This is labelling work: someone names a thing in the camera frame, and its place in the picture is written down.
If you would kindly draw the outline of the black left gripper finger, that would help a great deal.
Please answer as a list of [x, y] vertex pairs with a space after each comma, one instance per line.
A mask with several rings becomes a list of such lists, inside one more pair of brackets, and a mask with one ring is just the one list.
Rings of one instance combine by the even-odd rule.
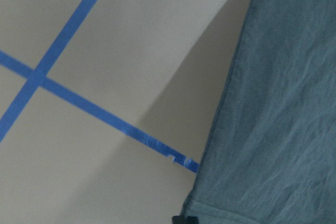
[[173, 216], [172, 217], [172, 224], [197, 224], [197, 217], [196, 216]]

